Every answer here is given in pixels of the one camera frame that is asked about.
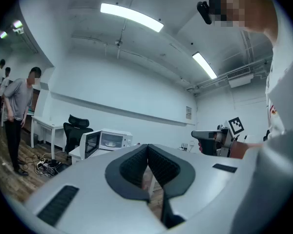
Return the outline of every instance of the microwave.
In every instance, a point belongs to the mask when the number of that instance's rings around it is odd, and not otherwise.
[[[79,150],[81,159],[90,157],[98,149],[116,151],[123,147],[129,147],[132,144],[132,134],[111,129],[101,129],[83,134]]]

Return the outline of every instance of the air vent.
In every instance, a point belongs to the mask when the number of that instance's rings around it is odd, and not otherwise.
[[[228,82],[231,88],[235,88],[238,86],[249,84],[253,78],[254,78],[254,74],[248,74],[248,75],[240,76],[238,78],[228,79]]]
[[[51,226],[55,226],[66,208],[76,196],[79,188],[65,185],[37,215],[42,221]]]
[[[227,78],[228,78],[228,80],[234,79],[234,78],[237,78],[237,77],[240,77],[240,76],[247,75],[250,72],[251,72],[250,67],[241,68],[239,70],[236,70],[234,72],[231,72],[231,73],[227,74]]]

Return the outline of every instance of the gray t-shirt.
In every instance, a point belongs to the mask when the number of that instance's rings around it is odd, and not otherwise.
[[[17,79],[4,91],[4,96],[9,99],[14,119],[23,120],[26,107],[30,107],[33,99],[34,89],[28,88],[26,79]],[[8,120],[7,109],[4,110],[3,120]]]

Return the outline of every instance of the wall sign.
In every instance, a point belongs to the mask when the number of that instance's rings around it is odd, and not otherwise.
[[[228,122],[234,135],[244,131],[242,122],[240,121],[239,117],[231,119]]]
[[[190,107],[186,107],[186,119],[191,119],[192,109]]]

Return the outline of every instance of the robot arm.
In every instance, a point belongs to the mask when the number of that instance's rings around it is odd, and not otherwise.
[[[234,138],[228,127],[218,125],[217,130],[192,131],[191,135],[200,141],[204,154],[230,157],[230,148]]]

